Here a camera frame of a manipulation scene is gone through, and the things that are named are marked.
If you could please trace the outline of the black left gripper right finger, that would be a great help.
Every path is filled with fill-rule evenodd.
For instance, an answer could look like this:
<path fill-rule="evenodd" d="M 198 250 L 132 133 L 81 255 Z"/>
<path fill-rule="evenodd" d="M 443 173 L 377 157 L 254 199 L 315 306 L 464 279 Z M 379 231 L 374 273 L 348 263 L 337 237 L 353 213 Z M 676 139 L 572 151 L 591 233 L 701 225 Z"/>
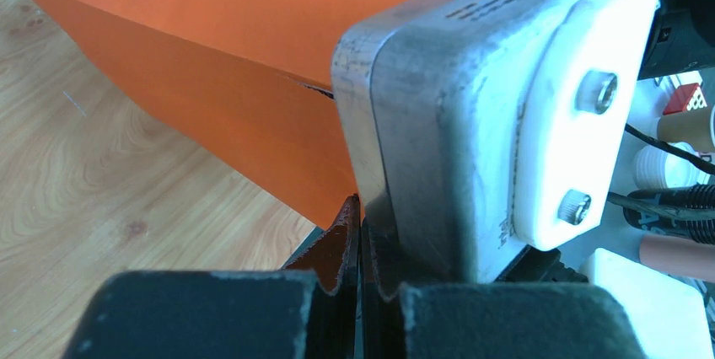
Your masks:
<path fill-rule="evenodd" d="M 642 358 L 625 309 L 566 267 L 527 249 L 494 282 L 442 277 L 393 232 L 361 228 L 367 358 Z"/>

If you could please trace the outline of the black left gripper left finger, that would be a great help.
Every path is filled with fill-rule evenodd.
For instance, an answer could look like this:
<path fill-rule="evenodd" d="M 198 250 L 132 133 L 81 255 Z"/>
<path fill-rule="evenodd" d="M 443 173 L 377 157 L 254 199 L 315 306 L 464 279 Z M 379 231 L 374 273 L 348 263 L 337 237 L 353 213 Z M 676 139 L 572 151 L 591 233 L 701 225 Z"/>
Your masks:
<path fill-rule="evenodd" d="M 360 202 L 276 271 L 124 271 L 90 300 L 67 358 L 351 358 Z"/>

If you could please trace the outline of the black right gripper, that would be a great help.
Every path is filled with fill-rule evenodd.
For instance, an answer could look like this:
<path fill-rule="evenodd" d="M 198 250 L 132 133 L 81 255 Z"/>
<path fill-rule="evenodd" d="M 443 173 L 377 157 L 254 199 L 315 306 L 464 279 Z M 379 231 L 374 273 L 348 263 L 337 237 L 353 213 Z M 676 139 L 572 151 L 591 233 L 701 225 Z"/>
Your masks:
<path fill-rule="evenodd" d="M 638 77 L 714 66 L 714 0 L 659 0 Z"/>

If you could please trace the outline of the orange and white paper bag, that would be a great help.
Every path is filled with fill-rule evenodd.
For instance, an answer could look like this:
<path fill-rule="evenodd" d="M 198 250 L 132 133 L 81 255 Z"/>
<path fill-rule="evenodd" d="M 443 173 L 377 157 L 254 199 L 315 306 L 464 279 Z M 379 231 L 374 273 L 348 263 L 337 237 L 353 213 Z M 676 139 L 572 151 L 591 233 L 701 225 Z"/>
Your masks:
<path fill-rule="evenodd" d="M 330 60 L 406 0 L 33 0 L 150 115 L 314 224 L 357 191 Z"/>

